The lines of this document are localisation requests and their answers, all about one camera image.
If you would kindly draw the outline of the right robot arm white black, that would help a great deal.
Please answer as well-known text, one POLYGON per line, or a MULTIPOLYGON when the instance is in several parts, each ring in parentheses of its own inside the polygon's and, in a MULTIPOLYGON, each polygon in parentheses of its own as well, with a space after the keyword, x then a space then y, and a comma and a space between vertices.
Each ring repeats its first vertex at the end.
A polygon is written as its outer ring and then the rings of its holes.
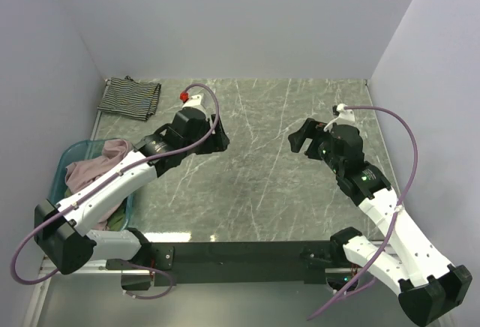
POLYGON ((325 162, 337 185, 365 213, 394 250, 391 256, 359 231, 344 229, 331 237, 330 260, 366 267, 397 297, 403 312, 417 326, 461 305, 473 277, 464 265, 454 265, 419 229, 382 171, 365 160, 359 130, 348 124, 325 124, 312 118, 288 137, 292 152, 310 140, 305 155, 325 162))

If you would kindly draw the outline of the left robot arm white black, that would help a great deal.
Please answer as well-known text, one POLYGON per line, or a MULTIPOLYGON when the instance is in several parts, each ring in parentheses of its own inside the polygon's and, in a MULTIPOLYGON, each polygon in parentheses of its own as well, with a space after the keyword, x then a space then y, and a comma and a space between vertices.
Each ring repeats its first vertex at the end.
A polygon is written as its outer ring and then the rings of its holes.
POLYGON ((165 124, 88 187, 57 204, 44 200, 34 210, 34 240, 55 267, 69 275, 93 260, 124 260, 145 266, 150 250, 136 230, 99 231, 94 227, 112 207, 177 167, 188 155, 223 152, 229 144, 220 117, 194 107, 165 124))

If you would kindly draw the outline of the pink tank top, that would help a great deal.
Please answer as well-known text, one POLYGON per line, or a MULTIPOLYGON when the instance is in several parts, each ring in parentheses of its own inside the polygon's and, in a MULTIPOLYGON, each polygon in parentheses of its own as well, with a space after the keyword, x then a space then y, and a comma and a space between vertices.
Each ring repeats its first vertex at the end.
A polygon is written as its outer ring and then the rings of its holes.
POLYGON ((66 167, 64 182, 65 197, 80 192, 102 175, 110 171, 132 150, 133 146, 125 139, 109 139, 103 144, 101 154, 93 159, 73 162, 66 167))

